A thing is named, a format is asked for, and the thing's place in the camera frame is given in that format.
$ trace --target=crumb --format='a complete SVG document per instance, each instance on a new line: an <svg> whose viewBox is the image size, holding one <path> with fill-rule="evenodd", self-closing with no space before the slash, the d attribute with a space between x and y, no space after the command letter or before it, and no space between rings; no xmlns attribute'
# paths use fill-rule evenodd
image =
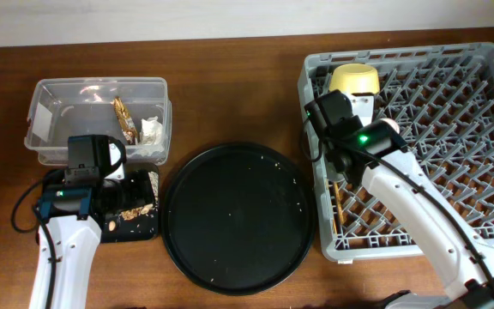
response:
<svg viewBox="0 0 494 309"><path fill-rule="evenodd" d="M153 207L154 207L153 204L144 205L144 207L142 207L141 209L141 215L147 214Z"/></svg>
<svg viewBox="0 0 494 309"><path fill-rule="evenodd" d="M110 224L108 224L108 230L111 232L116 229L116 222L115 221L110 221Z"/></svg>
<svg viewBox="0 0 494 309"><path fill-rule="evenodd" d="M121 216L124 220L133 220L135 219L142 211L143 207L122 211Z"/></svg>

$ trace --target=clear plastic container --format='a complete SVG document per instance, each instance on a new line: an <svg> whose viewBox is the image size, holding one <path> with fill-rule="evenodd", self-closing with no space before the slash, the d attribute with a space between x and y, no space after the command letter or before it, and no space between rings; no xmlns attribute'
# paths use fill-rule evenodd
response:
<svg viewBox="0 0 494 309"><path fill-rule="evenodd" d="M119 96L140 133L142 119L157 117L163 138L157 145L127 145L111 102ZM44 165L66 165L68 137L104 134L123 142L128 161L166 162L171 143L171 102L158 77L47 79L38 82L27 115L24 145Z"/></svg>

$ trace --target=yellow bowl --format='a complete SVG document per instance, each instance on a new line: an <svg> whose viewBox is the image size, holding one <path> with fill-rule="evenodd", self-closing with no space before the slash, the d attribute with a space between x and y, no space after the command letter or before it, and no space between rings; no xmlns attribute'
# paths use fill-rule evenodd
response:
<svg viewBox="0 0 494 309"><path fill-rule="evenodd" d="M339 89L345 94L377 94L377 69L367 64L344 64L334 69L329 91Z"/></svg>

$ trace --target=black round tray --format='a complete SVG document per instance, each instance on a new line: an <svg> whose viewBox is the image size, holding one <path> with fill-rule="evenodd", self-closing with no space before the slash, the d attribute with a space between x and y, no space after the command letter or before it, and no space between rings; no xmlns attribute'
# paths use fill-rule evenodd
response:
<svg viewBox="0 0 494 309"><path fill-rule="evenodd" d="M315 205L301 172L252 143L199 154L173 179L161 214L165 246L197 285L254 294L285 280L315 232Z"/></svg>

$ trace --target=food wrapper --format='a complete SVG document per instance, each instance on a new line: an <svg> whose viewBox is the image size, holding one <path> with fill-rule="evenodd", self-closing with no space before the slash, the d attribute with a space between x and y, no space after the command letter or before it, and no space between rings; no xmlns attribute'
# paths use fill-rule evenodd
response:
<svg viewBox="0 0 494 309"><path fill-rule="evenodd" d="M119 97L116 97L111 104L116 112L117 121L123 132L123 136L125 136L125 140L127 140L129 145L136 145L138 132L136 131L133 119L130 117L129 110Z"/></svg>
<svg viewBox="0 0 494 309"><path fill-rule="evenodd" d="M160 124L157 117L142 120L141 144L158 145L161 143L163 125Z"/></svg>

